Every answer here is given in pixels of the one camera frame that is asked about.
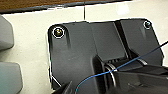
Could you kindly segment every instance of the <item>wire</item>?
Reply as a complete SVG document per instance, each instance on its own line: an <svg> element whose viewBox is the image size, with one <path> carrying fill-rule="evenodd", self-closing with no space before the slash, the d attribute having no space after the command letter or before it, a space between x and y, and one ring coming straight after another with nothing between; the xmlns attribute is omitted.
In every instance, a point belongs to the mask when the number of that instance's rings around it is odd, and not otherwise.
<svg viewBox="0 0 168 94"><path fill-rule="evenodd" d="M161 48L162 46L166 45L167 43L168 43L168 41L165 42L165 43L163 43L162 45L158 46L157 48L153 49L152 51L150 51L150 52L148 52L148 53L146 53L146 54L144 54L144 55L142 55L142 56L136 57L136 58L134 58L134 59L132 59L132 60L130 60L130 61L128 61L128 62L122 64L121 66L119 66L119 67L117 67L117 68L115 68L115 69L113 69L113 70L110 70L110 71L107 71L107 72L103 72L103 73L100 73L100 74L96 74L96 75L92 75L92 76L89 76L89 77L85 78L85 79L84 79L83 81L81 81L81 82L78 84L78 86L76 87L75 94L77 94L77 91L78 91L79 86L80 86L82 83L84 83L85 81L87 81L88 79L93 78L93 77L97 77L97 76L101 76L101 75L104 75L104 74L107 74L107 73L110 73L110 72L112 72L112 71L114 71L114 70L118 70L118 69L120 69L121 67L124 67L125 65L128 65L128 64L130 64L130 63L133 62L133 61L136 61L137 59L140 59L140 58L142 58L142 57L145 57L145 56L147 56L147 55L153 53L154 51L158 50L159 48Z"/></svg>

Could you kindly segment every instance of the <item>blue cable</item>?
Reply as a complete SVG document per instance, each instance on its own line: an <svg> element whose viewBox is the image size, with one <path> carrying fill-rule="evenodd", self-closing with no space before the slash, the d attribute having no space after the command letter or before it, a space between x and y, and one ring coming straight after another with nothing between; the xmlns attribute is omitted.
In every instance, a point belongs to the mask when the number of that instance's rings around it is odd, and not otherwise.
<svg viewBox="0 0 168 94"><path fill-rule="evenodd" d="M115 68L115 69L113 69L113 70L110 70L110 71L107 71L107 72L103 72L103 73L100 73L100 74L96 74L96 75L92 75L92 76L89 76L89 77L85 78L85 79L84 79L83 81L81 81L81 82L78 84L78 86L76 87L75 94L77 94L77 91L78 91L79 86L80 86L82 83L84 83L85 81L87 81L88 79L93 78L93 77L97 77L97 76L101 76L101 75L104 75L104 74L107 74L107 73L110 73L110 72L112 72L112 71L114 71L114 70L118 70L118 69L120 69L121 67L124 67L125 65L128 65L128 64L130 64L130 63L133 62L133 61L136 61L137 59L140 59L140 58L142 58L142 57L145 57L145 56L147 56L147 55L153 53L154 51L156 51L157 49L159 49L159 48L161 48L162 46L166 45L167 43L168 43L168 41L165 42L165 43L163 43L162 45L158 46L157 48L153 49L152 51L150 51L150 52L148 52L148 53L146 53L146 54L144 54L144 55L142 55L142 56L136 57L136 58L134 58L134 59L132 59L132 60L130 60L130 61L128 61L128 62L122 64L121 66L119 66L119 67L117 67L117 68Z"/></svg>

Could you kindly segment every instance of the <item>screw head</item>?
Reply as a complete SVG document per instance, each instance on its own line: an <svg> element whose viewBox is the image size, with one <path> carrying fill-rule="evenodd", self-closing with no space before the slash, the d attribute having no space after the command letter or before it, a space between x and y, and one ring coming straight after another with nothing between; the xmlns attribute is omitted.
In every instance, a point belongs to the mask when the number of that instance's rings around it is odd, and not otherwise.
<svg viewBox="0 0 168 94"><path fill-rule="evenodd" d="M64 36L64 33L65 33L65 29L63 27L60 27L60 26L56 26L54 29L53 29L53 36L60 39Z"/></svg>
<svg viewBox="0 0 168 94"><path fill-rule="evenodd" d="M151 23L150 21L145 21L145 22L144 22L144 27L145 27L146 29L150 29L151 26L152 26L152 23Z"/></svg>

